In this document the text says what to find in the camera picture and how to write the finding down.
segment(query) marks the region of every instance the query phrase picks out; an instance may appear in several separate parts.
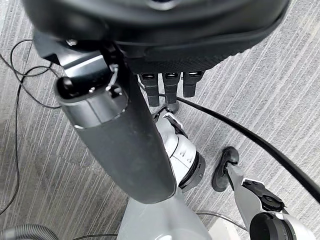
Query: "black wire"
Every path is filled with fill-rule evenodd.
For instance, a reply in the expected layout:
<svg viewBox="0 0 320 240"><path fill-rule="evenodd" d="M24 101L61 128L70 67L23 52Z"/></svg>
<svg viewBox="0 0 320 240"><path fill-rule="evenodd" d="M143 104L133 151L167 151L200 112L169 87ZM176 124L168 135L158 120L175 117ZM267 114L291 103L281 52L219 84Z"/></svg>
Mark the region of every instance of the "black wire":
<svg viewBox="0 0 320 240"><path fill-rule="evenodd" d="M80 236L72 240L80 240L80 239L95 238L95 237L117 237L117 236L118 234L94 234L94 235Z"/></svg>
<svg viewBox="0 0 320 240"><path fill-rule="evenodd" d="M231 220L230 218L228 218L228 217L226 217L226 216L224 216L222 214L215 213L215 212L197 212L196 214L197 215L208 215L208 216L214 216L214 217L217 217L217 218L221 218L223 220L228 221L229 223L232 223L232 224L236 225L238 228L241 228L242 230L245 230L246 232L248 232L248 230L244 226L234 222L233 220Z"/></svg>
<svg viewBox="0 0 320 240"><path fill-rule="evenodd" d="M19 172L19 161L18 161L18 106L19 106L19 96L21 91L21 85L19 85L18 91L16 93L16 100L15 100L15 119L14 119L14 145L15 145L15 172L16 172L16 185L14 194L11 198L11 200L7 203L7 205L4 207L4 209L1 210L0 216L10 207L10 205L14 202L16 199L16 196L19 191L20 187L20 172Z"/></svg>
<svg viewBox="0 0 320 240"><path fill-rule="evenodd" d="M23 39L21 41L19 41L17 44L15 44L13 46L13 48L10 51L10 64L3 58L3 56L1 56L1 59L5 62L5 64L13 71L15 78L17 79L17 81L19 82L20 86L22 87L22 89L39 105L48 108L48 109L58 109L60 108L60 106L47 106L45 104L43 104L42 102L40 102L39 100L37 100L27 89L26 87L22 84L18 74L22 75L23 77L35 77L35 76L39 76L47 71L51 71L57 78L59 77L59 75L57 74L57 72L53 69L51 69L52 64L50 64L49 66L36 66L37 68L45 68L45 70L41 71L41 72L37 72L35 74L27 74L27 73L19 73L13 65L13 54L14 54L14 50L16 49L16 47L18 45L20 45L21 43L27 42L27 41L32 41L32 39Z"/></svg>
<svg viewBox="0 0 320 240"><path fill-rule="evenodd" d="M52 65L53 65L52 62L50 62L50 64L49 64L49 66L48 66L47 69L45 69L45 70L43 70L43 71L40 71L40 72L37 72L37 73L34 73L34 74L21 73L21 72L19 72L18 70L15 69L14 63L13 63L14 51L15 51L15 49L16 49L20 44L22 44L22 43L24 43L24 42L33 42L33 39L31 39L31 38L23 39L23 40L21 40L21 41L18 41L17 44L15 44L15 45L13 46L13 48L12 48L11 51L10 51L10 63L11 63L11 65L10 65L2 56L1 56L1 59L6 63L6 65L7 65L9 68L11 68L11 70L15 71L16 74L21 75L21 76L23 76L23 77L36 77L36 76L39 76L39 75L44 74L45 72L47 72L47 71L49 70L48 68L51 68L51 67L52 67Z"/></svg>
<svg viewBox="0 0 320 240"><path fill-rule="evenodd" d="M3 58L3 56L0 54L0 59L2 59L4 61L4 63L8 66L8 62ZM42 69L42 68L45 68L45 70L41 71L41 72L38 72L36 74L28 74L30 72L32 72L33 70L35 69ZM10 69L13 70L13 72L15 72L16 70L14 69L14 67L10 67ZM58 75L54 70L52 70L50 67L48 66L34 66L32 68L30 68L28 71L25 72L25 74L22 74L23 77L22 79L20 80L18 76L17 79L19 80L20 82L20 85L18 87L18 90L17 90L17 93L16 93L16 100L15 100L15 118L14 118L14 145L15 145L15 162L14 162L14 165L15 165L15 172L16 172L16 185L15 185L15 189L14 189L14 193L13 193L13 196L11 198L11 200L7 203L7 205L0 211L0 216L11 206L11 204L14 202L14 200L16 199L17 197L17 194L18 194L18 191L19 191L19 187L20 187L20 171L19 171L19 156L18 156L18 108L19 108L19 97L20 97L20 93L21 93L21 88L23 87L23 83L26 79L26 77L35 77L35 76L38 76L38 75L41 75L47 71L51 71L53 72L56 76ZM49 108L49 109L56 109L56 108L59 108L58 107L52 107L52 106L47 106L43 103L41 103L42 106L44 106L45 108Z"/></svg>
<svg viewBox="0 0 320 240"><path fill-rule="evenodd" d="M267 151L275 160L278 161L292 176L295 177L299 181L299 183L314 197L314 199L320 204L320 187L311 180L311 178L306 175L300 168L298 168L289 158L287 158L282 152L276 149L273 145L269 142L261 138L260 136L256 135L252 131L248 130L247 128L241 126L240 124L232 121L231 119L212 111L208 108L195 104L191 101L185 100L181 97L176 98L178 101L187 104L195 109L200 110L212 117L215 117L224 123L230 125L247 138L258 144L261 148Z"/></svg>

